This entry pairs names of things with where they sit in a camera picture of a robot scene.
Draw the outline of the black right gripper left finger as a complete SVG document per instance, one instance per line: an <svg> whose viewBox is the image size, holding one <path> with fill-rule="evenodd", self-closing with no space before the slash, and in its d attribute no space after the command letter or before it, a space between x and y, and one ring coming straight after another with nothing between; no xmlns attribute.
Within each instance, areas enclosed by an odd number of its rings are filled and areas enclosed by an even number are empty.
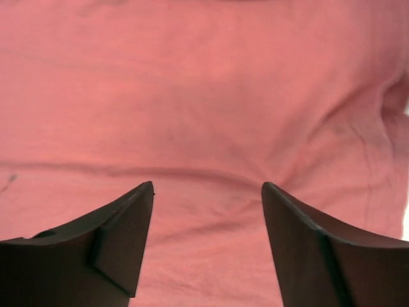
<svg viewBox="0 0 409 307"><path fill-rule="evenodd" d="M1 305L128 306L135 297L153 184L29 239L1 242Z"/></svg>

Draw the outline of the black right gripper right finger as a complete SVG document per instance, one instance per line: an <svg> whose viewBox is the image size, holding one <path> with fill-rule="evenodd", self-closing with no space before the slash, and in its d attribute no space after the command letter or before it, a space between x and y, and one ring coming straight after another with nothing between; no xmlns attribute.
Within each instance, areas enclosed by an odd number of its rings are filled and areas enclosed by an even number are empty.
<svg viewBox="0 0 409 307"><path fill-rule="evenodd" d="M342 222L271 182L261 196L284 306L408 306L407 241Z"/></svg>

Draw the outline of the salmon pink t shirt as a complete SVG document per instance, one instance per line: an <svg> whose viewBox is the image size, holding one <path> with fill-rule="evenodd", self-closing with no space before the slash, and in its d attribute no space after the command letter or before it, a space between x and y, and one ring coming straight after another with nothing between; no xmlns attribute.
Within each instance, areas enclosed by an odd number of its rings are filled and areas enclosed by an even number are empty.
<svg viewBox="0 0 409 307"><path fill-rule="evenodd" d="M406 237L407 1L2 1L1 238L152 181L132 306L280 306L273 182Z"/></svg>

